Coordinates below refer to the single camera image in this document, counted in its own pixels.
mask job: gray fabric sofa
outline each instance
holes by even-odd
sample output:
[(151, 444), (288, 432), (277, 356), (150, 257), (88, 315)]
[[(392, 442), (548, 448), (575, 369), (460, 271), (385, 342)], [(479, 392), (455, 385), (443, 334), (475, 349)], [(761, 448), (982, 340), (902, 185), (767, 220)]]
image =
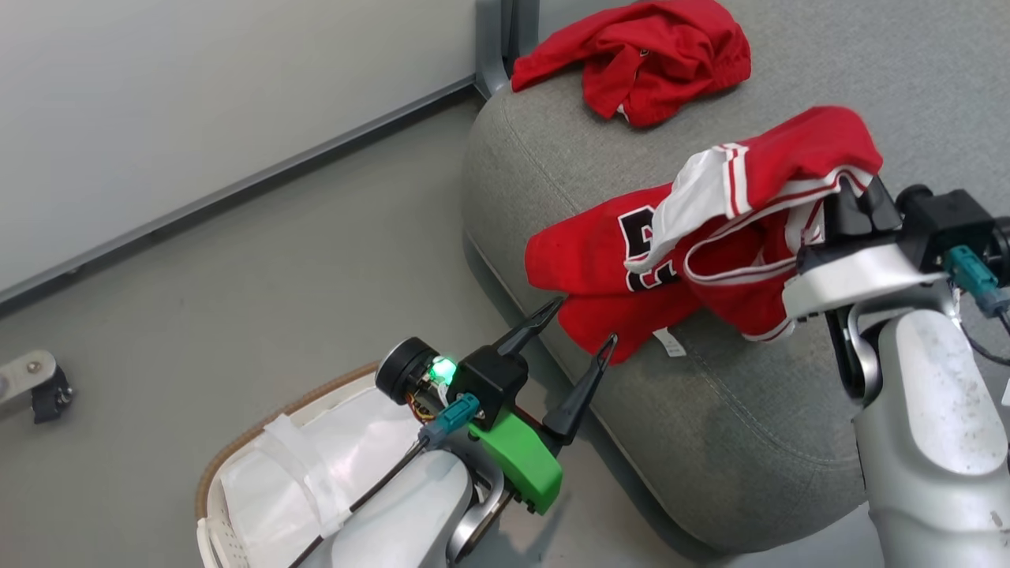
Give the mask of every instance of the gray fabric sofa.
[[(552, 294), (526, 281), (530, 235), (610, 197), (671, 181), (692, 154), (758, 134), (817, 104), (860, 112), (892, 193), (968, 188), (1010, 213), (1010, 9), (1003, 0), (726, 0), (753, 52), (740, 87), (636, 130), (582, 101), (574, 71), (483, 109), (465, 164), (468, 234), (523, 309)], [(993, 349), (1007, 341), (968, 316)], [(614, 367), (594, 410), (665, 509), (725, 552), (812, 534), (864, 500), (845, 396), (826, 329), (751, 344), (707, 312)], [(557, 325), (543, 342), (570, 376), (589, 355)], [(1006, 371), (980, 363), (1002, 394)]]

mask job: white basket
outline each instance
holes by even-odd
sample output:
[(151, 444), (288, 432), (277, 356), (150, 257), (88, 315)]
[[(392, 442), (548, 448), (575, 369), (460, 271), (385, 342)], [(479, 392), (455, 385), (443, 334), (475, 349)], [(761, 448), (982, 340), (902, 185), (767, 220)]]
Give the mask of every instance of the white basket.
[(218, 452), (200, 477), (196, 495), (196, 542), (206, 568), (248, 568), (241, 542), (235, 537), (224, 500), (221, 474), (252, 451), (263, 427), (284, 413), (303, 427), (348, 398), (375, 386), (376, 364), (362, 367), (307, 393), (298, 401), (274, 412)]

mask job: red garment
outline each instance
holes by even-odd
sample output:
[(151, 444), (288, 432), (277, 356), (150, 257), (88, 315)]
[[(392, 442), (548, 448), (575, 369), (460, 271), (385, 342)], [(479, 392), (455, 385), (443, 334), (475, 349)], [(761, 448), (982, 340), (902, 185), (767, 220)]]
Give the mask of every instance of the red garment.
[[(616, 332), (626, 358), (699, 303), (748, 340), (785, 337), (793, 322), (782, 290), (800, 247), (824, 240), (823, 198), (842, 180), (862, 194), (882, 164), (858, 115), (812, 108), (760, 136), (692, 156), (672, 184), (616, 197), (534, 235), (529, 282), (571, 294), (561, 323), (591, 353), (603, 340), (590, 339)], [(618, 257), (627, 259), (619, 267)], [(619, 300), (617, 279), (627, 290)], [(631, 291), (656, 281), (671, 283)]]
[(583, 96), (593, 110), (650, 126), (699, 95), (749, 78), (750, 44), (714, 0), (637, 2), (553, 33), (515, 62), (512, 90), (577, 62), (585, 62)]

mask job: green light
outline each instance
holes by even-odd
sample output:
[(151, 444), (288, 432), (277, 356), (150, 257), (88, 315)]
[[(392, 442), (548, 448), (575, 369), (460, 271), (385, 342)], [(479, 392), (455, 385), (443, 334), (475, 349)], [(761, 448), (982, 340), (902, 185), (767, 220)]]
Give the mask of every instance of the green light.
[(435, 382), (448, 385), (452, 382), (452, 375), (456, 374), (456, 363), (445, 357), (435, 357), (431, 362), (431, 370), (428, 371)]

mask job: white label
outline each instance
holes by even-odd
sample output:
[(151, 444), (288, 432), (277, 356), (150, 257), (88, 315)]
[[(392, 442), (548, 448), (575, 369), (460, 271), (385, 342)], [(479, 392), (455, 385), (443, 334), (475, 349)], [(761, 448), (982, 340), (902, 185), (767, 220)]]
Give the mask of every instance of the white label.
[(660, 340), (663, 348), (667, 350), (667, 355), (670, 357), (684, 357), (688, 354), (688, 352), (684, 351), (684, 346), (681, 345), (681, 342), (677, 341), (677, 338), (666, 327), (652, 332), (652, 335), (655, 336), (655, 339)]

